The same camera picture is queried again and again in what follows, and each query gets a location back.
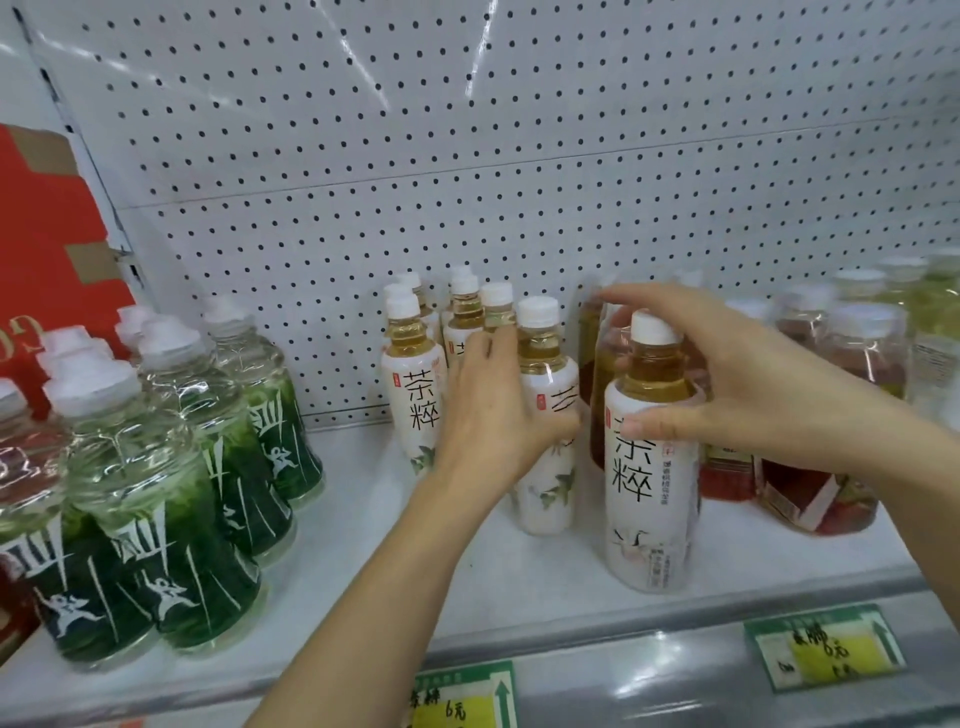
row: green price tag border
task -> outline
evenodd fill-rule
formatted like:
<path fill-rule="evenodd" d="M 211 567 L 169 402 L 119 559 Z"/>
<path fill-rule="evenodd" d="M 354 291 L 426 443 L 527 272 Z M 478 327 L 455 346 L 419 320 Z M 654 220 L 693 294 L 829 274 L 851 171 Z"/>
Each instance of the green price tag border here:
<path fill-rule="evenodd" d="M 496 686 L 491 685 L 491 695 L 494 699 L 494 711 L 499 720 L 499 728 L 518 728 L 514 702 L 516 676 L 514 663 L 511 660 L 421 672 L 414 679 L 413 689 L 415 692 L 427 692 L 435 688 L 442 690 L 492 680 L 497 680 L 498 683 Z"/>
<path fill-rule="evenodd" d="M 789 634 L 795 629 L 806 629 L 807 627 L 813 627 L 814 625 L 819 625 L 820 627 L 826 629 L 832 624 L 842 624 L 856 621 L 871 621 L 873 623 L 873 631 L 880 643 L 883 645 L 883 651 L 885 652 L 891 665 L 890 672 L 877 675 L 864 675 L 858 679 L 867 680 L 875 677 L 885 677 L 886 675 L 899 672 L 906 668 L 906 660 L 903 658 L 903 653 L 900 651 L 900 645 L 897 644 L 897 638 L 894 637 L 894 633 L 887 624 L 887 620 L 883 618 L 883 613 L 880 608 L 876 604 L 872 603 L 854 604 L 846 607 L 836 607 L 834 609 L 811 610 L 809 612 L 796 612 L 793 614 L 782 615 L 781 617 L 771 617 L 768 619 L 751 619 L 750 621 L 745 621 L 743 623 L 743 628 L 747 636 L 751 639 L 751 642 L 756 647 L 756 651 L 760 655 L 760 660 L 763 663 L 763 669 L 766 670 L 767 679 L 770 681 L 770 687 L 773 689 L 773 691 L 794 692 L 814 690 L 816 688 L 826 688 L 831 685 L 841 685 L 844 682 L 850 681 L 837 681 L 834 683 L 821 683 L 815 685 L 804 684 L 789 688 L 778 687 L 774 675 L 770 670 L 770 665 L 767 663 L 767 656 L 764 654 L 763 647 L 760 645 L 758 638 L 762 638 L 767 635 Z"/>

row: brown packing tape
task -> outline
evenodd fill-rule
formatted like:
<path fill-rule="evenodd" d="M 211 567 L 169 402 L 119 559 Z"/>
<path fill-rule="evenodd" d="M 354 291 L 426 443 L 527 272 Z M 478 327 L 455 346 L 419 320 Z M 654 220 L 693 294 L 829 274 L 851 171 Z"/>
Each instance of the brown packing tape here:
<path fill-rule="evenodd" d="M 107 243 L 79 243 L 63 248 L 83 285 L 121 278 L 113 249 Z"/>
<path fill-rule="evenodd" d="M 8 126 L 13 144 L 31 172 L 40 175 L 77 176 L 70 141 L 56 132 Z"/>

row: white shelf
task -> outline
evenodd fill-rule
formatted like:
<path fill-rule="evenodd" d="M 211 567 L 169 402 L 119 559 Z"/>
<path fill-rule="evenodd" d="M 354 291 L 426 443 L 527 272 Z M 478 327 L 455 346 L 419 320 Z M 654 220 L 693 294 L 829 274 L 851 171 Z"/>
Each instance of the white shelf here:
<path fill-rule="evenodd" d="M 413 476 L 388 425 L 311 435 L 327 469 L 327 493 L 299 513 L 291 552 L 268 570 L 271 601 L 256 629 L 205 659 L 162 646 L 106 675 L 73 672 L 46 633 L 0 668 L 0 725 L 47 716 L 118 713 L 244 694 L 275 678 L 389 530 Z M 686 588 L 675 595 L 634 592 L 606 570 L 599 472 L 581 468 L 576 528 L 537 539 L 502 503 L 457 569 L 431 652 L 491 643 L 547 640 L 578 630 L 615 632 L 639 619 L 656 623 L 706 606 L 749 604 L 762 596 L 809 594 L 844 579 L 869 583 L 916 567 L 886 513 L 865 532 L 812 538 L 752 504 L 705 501 Z"/>

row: person's right hand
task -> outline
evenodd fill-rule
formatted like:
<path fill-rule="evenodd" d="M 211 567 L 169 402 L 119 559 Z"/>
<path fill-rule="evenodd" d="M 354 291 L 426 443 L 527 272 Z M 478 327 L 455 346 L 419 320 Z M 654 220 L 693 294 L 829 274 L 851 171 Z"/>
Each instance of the person's right hand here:
<path fill-rule="evenodd" d="M 676 283 L 604 289 L 622 303 L 615 326 L 645 308 L 688 336 L 708 363 L 713 400 L 663 406 L 629 416 L 623 434 L 692 440 L 786 465 L 828 473 L 864 473 L 876 447 L 873 425 L 887 427 L 910 409 L 705 291 Z"/>

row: white perforated panel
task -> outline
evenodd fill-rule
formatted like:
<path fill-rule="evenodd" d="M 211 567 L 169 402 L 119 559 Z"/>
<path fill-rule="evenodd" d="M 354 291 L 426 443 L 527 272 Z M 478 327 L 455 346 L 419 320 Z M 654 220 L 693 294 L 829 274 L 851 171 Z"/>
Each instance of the white perforated panel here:
<path fill-rule="evenodd" d="M 161 305 L 237 292 L 325 424 L 383 412 L 398 271 L 569 315 L 591 274 L 773 293 L 958 230 L 949 0 L 193 6 L 26 10 Z"/>

